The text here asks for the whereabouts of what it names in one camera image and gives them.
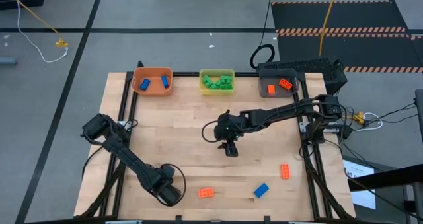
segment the blue lego brick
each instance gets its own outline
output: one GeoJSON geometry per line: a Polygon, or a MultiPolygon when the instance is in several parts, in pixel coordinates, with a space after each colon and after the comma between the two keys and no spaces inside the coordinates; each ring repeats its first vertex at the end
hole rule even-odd
{"type": "Polygon", "coordinates": [[[167,79],[166,76],[162,75],[161,76],[161,82],[163,83],[163,86],[167,89],[169,88],[169,84],[167,83],[167,79]]]}
{"type": "Polygon", "coordinates": [[[150,84],[150,80],[149,79],[144,79],[143,82],[141,83],[141,86],[139,86],[139,88],[141,90],[147,90],[148,85],[150,84]]]}
{"type": "Polygon", "coordinates": [[[257,198],[261,198],[261,196],[263,196],[263,194],[265,194],[267,190],[269,190],[269,186],[263,183],[262,185],[260,185],[260,187],[256,189],[256,191],[254,191],[254,194],[256,194],[257,198]]]}

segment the wooden tabletop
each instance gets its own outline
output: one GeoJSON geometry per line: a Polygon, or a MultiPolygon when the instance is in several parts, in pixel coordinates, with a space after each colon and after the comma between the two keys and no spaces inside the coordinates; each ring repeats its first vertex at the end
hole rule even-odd
{"type": "MultiPolygon", "coordinates": [[[[125,73],[110,73],[100,113],[117,119],[125,73]]],[[[310,97],[325,94],[321,74],[306,74],[310,97]]],[[[197,77],[175,77],[173,93],[166,97],[138,96],[130,149],[146,163],[160,166],[172,163],[186,176],[186,195],[174,207],[161,205],[139,185],[127,168],[122,191],[119,219],[175,219],[262,221],[312,221],[310,197],[304,162],[299,156],[300,139],[297,119],[272,124],[260,132],[246,134],[236,142],[239,156],[226,157],[217,149],[219,143],[206,143],[201,137],[205,123],[216,120],[227,109],[232,114],[255,108],[271,109],[293,102],[292,98],[261,98],[257,77],[236,77],[233,96],[202,96],[197,77]],[[289,180],[282,180],[280,165],[288,163],[289,180]],[[253,192],[266,183],[270,189],[261,198],[253,192]],[[201,188],[214,188],[212,198],[198,198],[201,188]]],[[[128,96],[126,119],[131,104],[128,96]]],[[[206,129],[213,139],[213,126],[206,129]]],[[[337,143],[335,135],[325,135],[337,143]]],[[[90,153],[98,149],[93,145],[90,153]]],[[[337,147],[321,145],[321,157],[329,190],[350,214],[355,216],[342,157],[337,147]]],[[[83,213],[104,186],[110,153],[102,150],[88,164],[75,208],[83,213]]],[[[176,171],[174,185],[182,190],[182,177],[176,171]]],[[[319,211],[324,215],[320,190],[316,186],[319,211]]],[[[110,193],[111,213],[114,190],[110,193]]]]}

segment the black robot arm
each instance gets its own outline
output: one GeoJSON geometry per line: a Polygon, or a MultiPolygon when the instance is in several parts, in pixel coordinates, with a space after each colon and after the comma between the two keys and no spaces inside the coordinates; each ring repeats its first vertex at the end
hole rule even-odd
{"type": "Polygon", "coordinates": [[[319,95],[315,98],[305,98],[298,103],[293,103],[271,110],[253,109],[239,113],[239,116],[226,113],[217,119],[214,128],[214,136],[217,141],[225,140],[219,148],[225,149],[228,157],[237,157],[238,150],[234,141],[244,136],[244,133],[252,133],[267,128],[274,122],[295,118],[298,116],[310,116],[314,122],[306,127],[303,134],[305,139],[315,143],[322,143],[323,130],[329,122],[335,122],[342,117],[341,105],[338,98],[330,95],[319,95]]]}
{"type": "Polygon", "coordinates": [[[129,134],[125,127],[114,122],[109,116],[97,114],[83,126],[81,137],[93,145],[103,146],[117,156],[137,175],[141,186],[160,202],[174,206],[180,201],[180,190],[172,186],[174,169],[169,165],[155,168],[145,164],[128,149],[129,134]],[[100,136],[106,139],[103,143],[95,141],[100,136]]]}

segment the hazard tape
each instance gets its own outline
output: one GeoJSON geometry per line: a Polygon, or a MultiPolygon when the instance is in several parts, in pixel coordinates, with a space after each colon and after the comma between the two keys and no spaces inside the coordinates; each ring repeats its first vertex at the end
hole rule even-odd
{"type": "MultiPolygon", "coordinates": [[[[319,4],[319,3],[330,3],[330,1],[300,1],[300,2],[272,2],[272,5],[281,4],[319,4]]],[[[335,1],[334,3],[392,3],[388,0],[365,0],[365,1],[335,1]]]]}
{"type": "Polygon", "coordinates": [[[354,73],[423,73],[423,67],[345,67],[344,72],[354,73]]]}
{"type": "Polygon", "coordinates": [[[422,36],[411,36],[411,40],[422,39],[422,36]]]}
{"type": "MultiPolygon", "coordinates": [[[[325,33],[400,33],[405,32],[401,26],[387,27],[353,27],[353,28],[325,28],[325,33]]],[[[276,33],[322,33],[322,28],[287,28],[277,29],[276,33]]]]}
{"type": "MultiPolygon", "coordinates": [[[[362,34],[362,33],[327,33],[325,37],[350,37],[350,38],[410,38],[408,34],[362,34]]],[[[321,33],[279,33],[282,36],[321,36],[321,33]]]]}

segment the orange lego brick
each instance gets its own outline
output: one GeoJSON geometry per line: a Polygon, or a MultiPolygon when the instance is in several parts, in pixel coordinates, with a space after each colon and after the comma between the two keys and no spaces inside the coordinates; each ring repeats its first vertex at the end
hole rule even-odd
{"type": "Polygon", "coordinates": [[[213,188],[203,188],[198,190],[198,197],[199,198],[207,198],[214,196],[214,189],[213,188]]]}
{"type": "Polygon", "coordinates": [[[286,90],[290,90],[292,88],[292,84],[286,79],[281,79],[279,81],[279,85],[286,90]]]}
{"type": "Polygon", "coordinates": [[[289,164],[280,165],[280,170],[281,170],[281,173],[282,173],[282,179],[291,178],[291,174],[289,173],[289,164]]]}
{"type": "Polygon", "coordinates": [[[275,86],[274,85],[268,85],[267,86],[267,91],[269,92],[269,94],[275,94],[275,86]]]}

